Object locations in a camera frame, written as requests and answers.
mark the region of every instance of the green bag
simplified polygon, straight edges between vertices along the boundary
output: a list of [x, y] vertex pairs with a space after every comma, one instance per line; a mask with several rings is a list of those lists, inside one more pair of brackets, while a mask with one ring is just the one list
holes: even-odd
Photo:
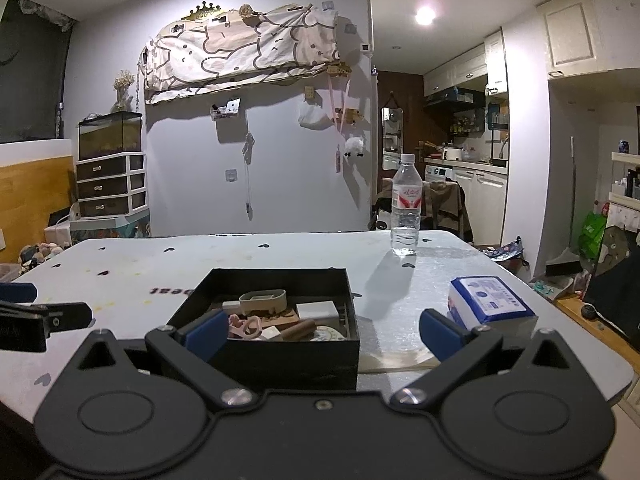
[[582, 225], [582, 232], [578, 238], [580, 254], [595, 261], [600, 254], [600, 245], [607, 226], [607, 218], [603, 215], [589, 213]]

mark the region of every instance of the white cabinet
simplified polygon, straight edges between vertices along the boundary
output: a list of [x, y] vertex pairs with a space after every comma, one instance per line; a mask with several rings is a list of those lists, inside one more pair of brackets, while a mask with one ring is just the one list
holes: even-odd
[[476, 179], [475, 171], [455, 169], [456, 182], [465, 192], [466, 214], [469, 216], [469, 223], [476, 234], [476, 224], [480, 221], [479, 209], [476, 207], [476, 194], [474, 193], [474, 180]]
[[424, 96], [452, 86], [465, 86], [466, 81], [486, 74], [484, 45], [479, 45], [424, 75]]
[[504, 59], [504, 40], [501, 30], [484, 40], [484, 57], [486, 59], [486, 73], [489, 78], [486, 88], [487, 94], [505, 93], [508, 90], [507, 63]]
[[476, 171], [472, 192], [476, 194], [474, 206], [480, 216], [476, 225], [471, 224], [474, 242], [479, 245], [500, 245], [507, 200], [507, 177]]
[[551, 0], [538, 12], [545, 22], [549, 78], [607, 69], [591, 0]]
[[444, 64], [424, 76], [424, 96], [427, 97], [436, 92], [453, 86], [449, 64]]
[[486, 74], [484, 44], [479, 45], [453, 60], [452, 86], [464, 87], [466, 81]]
[[500, 245], [507, 200], [507, 176], [487, 171], [456, 169], [465, 192], [466, 212], [476, 245]]

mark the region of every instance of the rice cooker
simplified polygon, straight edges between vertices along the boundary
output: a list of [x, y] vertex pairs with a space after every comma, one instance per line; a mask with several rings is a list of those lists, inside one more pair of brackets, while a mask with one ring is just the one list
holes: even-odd
[[442, 149], [442, 160], [462, 160], [462, 150], [460, 148], [445, 146]]

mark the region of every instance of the fish tank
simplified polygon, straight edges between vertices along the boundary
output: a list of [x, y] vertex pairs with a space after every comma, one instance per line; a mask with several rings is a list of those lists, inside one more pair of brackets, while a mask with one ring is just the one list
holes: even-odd
[[116, 112], [78, 123], [78, 158], [142, 151], [142, 114]]

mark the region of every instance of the wooden wall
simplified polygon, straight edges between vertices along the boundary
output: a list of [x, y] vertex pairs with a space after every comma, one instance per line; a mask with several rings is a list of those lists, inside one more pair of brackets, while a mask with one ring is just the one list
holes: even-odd
[[[449, 131], [450, 117], [443, 116], [441, 112], [434, 110], [424, 111], [424, 79], [421, 75], [405, 74], [399, 72], [378, 72], [378, 106], [385, 107], [389, 95], [393, 91], [394, 98], [399, 107], [404, 110], [404, 139], [403, 149], [405, 153], [413, 153], [420, 140], [428, 140], [434, 144], [446, 142]], [[378, 191], [382, 178], [392, 178], [393, 171], [382, 171], [382, 116], [378, 114]], [[416, 168], [420, 174], [424, 174], [425, 164], [416, 161]]]
[[73, 170], [71, 156], [0, 168], [0, 229], [6, 243], [0, 263], [17, 263], [24, 246], [44, 241], [50, 213], [70, 205]]

